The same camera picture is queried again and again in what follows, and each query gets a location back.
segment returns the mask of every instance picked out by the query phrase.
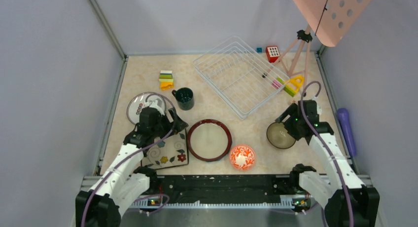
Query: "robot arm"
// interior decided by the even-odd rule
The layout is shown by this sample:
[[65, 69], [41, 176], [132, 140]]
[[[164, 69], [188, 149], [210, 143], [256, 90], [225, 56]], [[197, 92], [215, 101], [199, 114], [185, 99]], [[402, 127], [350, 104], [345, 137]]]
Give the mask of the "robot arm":
[[348, 188], [353, 211], [354, 226], [374, 227], [379, 206], [379, 193], [375, 188], [368, 188], [357, 177], [337, 145], [334, 132], [327, 122], [319, 122], [317, 104], [313, 100], [303, 101], [308, 121], [327, 144], [332, 154], [322, 141], [308, 127], [301, 111], [300, 102], [292, 104], [280, 115], [276, 122], [283, 122], [288, 134], [300, 140], [305, 138], [309, 147], [319, 156], [324, 165], [330, 183], [325, 182], [311, 166], [297, 164], [290, 172], [292, 185], [309, 192], [322, 206], [329, 227], [348, 226], [348, 207], [343, 192], [340, 175], [334, 160], [342, 173]]
[[110, 167], [90, 190], [80, 191], [75, 200], [75, 224], [82, 225], [83, 213], [89, 198], [85, 227], [118, 227], [129, 206], [147, 191], [150, 179], [145, 173], [132, 172], [146, 156], [146, 152], [138, 152], [140, 148], [150, 146], [156, 138], [165, 137], [185, 129], [188, 124], [182, 121], [175, 109], [169, 109], [173, 118], [170, 122], [160, 101], [146, 102], [145, 108], [139, 114], [139, 123], [124, 139], [118, 155]]

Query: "red block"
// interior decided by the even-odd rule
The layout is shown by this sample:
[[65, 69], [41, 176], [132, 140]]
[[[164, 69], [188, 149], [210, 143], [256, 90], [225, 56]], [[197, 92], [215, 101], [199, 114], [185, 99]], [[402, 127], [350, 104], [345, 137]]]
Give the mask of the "red block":
[[266, 54], [267, 54], [267, 59], [269, 60], [269, 62], [274, 63], [277, 60], [277, 58], [279, 58], [280, 56], [279, 48], [277, 48], [277, 46], [267, 46]]

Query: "wire dish rack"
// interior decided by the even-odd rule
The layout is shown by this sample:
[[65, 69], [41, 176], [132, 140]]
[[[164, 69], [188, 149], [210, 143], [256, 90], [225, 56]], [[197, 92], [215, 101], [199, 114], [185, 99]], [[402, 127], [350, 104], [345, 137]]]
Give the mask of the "wire dish rack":
[[193, 61], [199, 75], [241, 118], [247, 118], [284, 89], [289, 77], [238, 36]]

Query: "square coaster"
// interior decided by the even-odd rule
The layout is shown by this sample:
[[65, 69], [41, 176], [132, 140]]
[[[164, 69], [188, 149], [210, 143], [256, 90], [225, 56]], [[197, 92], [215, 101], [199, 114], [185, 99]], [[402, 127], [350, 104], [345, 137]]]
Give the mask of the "square coaster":
[[164, 169], [189, 163], [189, 150], [186, 145], [186, 129], [170, 136], [163, 142], [151, 147], [141, 160], [142, 167]]

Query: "purple object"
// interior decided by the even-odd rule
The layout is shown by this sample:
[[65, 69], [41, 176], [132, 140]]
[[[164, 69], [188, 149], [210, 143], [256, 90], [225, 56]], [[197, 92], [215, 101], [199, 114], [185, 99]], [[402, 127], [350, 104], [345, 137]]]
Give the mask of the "purple object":
[[357, 149], [355, 148], [354, 138], [351, 131], [348, 110], [346, 108], [338, 109], [337, 116], [343, 130], [344, 140], [346, 141], [348, 152], [351, 156], [356, 156]]

